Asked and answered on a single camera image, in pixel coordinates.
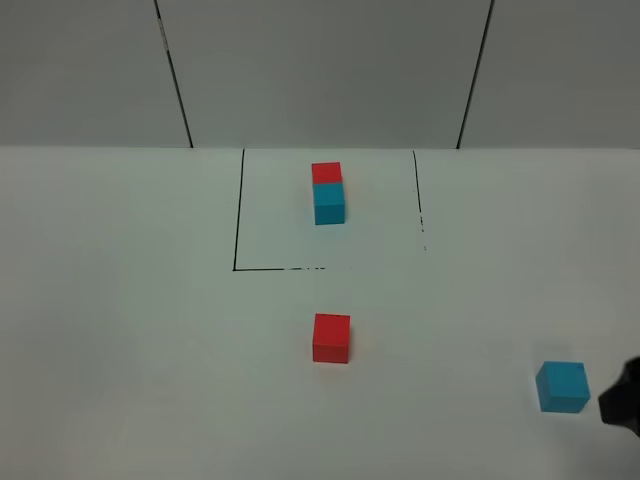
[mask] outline red cube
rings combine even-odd
[[[349,315],[316,313],[313,327],[313,361],[349,363]]]
[[[340,162],[312,163],[311,177],[314,185],[318,183],[342,183]]]

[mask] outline block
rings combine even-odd
[[[342,183],[314,185],[313,210],[316,225],[344,223],[345,201]]]
[[[313,361],[349,363],[351,317],[316,313],[313,326]]]
[[[311,177],[314,185],[320,183],[342,183],[340,162],[311,164]]]
[[[578,413],[591,398],[582,363],[544,362],[536,386],[543,412]]]

